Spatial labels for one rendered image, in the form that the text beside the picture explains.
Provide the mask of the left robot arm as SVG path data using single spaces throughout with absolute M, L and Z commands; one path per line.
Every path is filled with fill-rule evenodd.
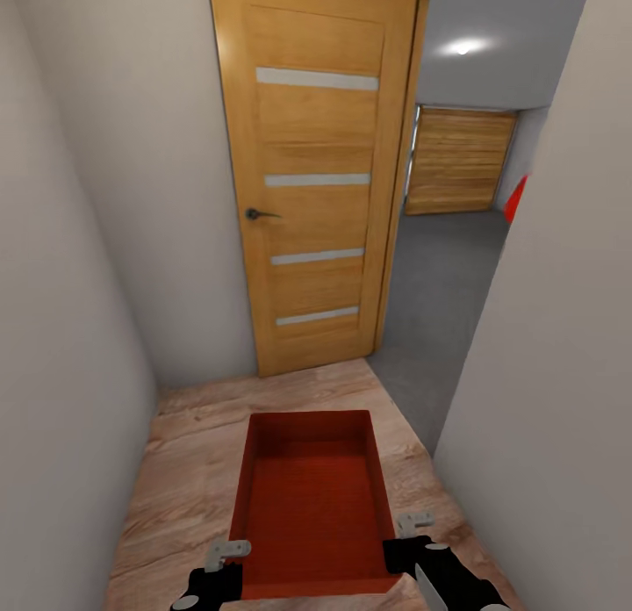
M 223 602 L 239 601 L 242 595 L 242 564 L 224 565 L 224 559 L 247 556 L 249 540 L 210 543 L 205 568 L 189 576 L 189 590 L 175 601 L 169 611 L 219 611 Z

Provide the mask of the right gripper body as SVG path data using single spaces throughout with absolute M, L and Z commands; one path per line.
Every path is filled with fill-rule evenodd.
M 435 543 L 432 541 L 430 536 L 423 535 L 417 536 L 416 538 L 408 538 L 401 540 L 401 538 L 395 537 L 395 539 L 383 541 L 383 550 L 384 550 L 384 561 L 386 562 L 386 570 L 389 574 L 404 574 L 407 572 L 410 574 L 415 580 L 414 576 L 411 574 L 411 569 L 409 569 L 409 551 L 413 546 L 420 543 Z

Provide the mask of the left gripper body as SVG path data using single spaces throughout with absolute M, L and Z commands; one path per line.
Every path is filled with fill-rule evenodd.
M 223 602 L 239 601 L 242 595 L 242 564 L 224 565 L 216 573 L 205 573 L 205 568 L 197 568 L 189 576 L 189 589 L 195 589 L 201 584 L 210 584 L 216 589 L 219 597 L 219 608 Z

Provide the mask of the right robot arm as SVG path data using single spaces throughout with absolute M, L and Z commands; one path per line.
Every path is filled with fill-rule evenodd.
M 512 611 L 488 579 L 474 576 L 447 544 L 430 536 L 417 536 L 415 528 L 434 526 L 436 516 L 428 510 L 401 512 L 400 538 L 383 541 L 389 574 L 407 572 L 418 581 L 432 611 Z

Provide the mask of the storage box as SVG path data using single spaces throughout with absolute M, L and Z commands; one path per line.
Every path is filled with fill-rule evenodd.
M 388 593 L 395 539 L 369 410 L 252 413 L 229 540 L 241 600 Z

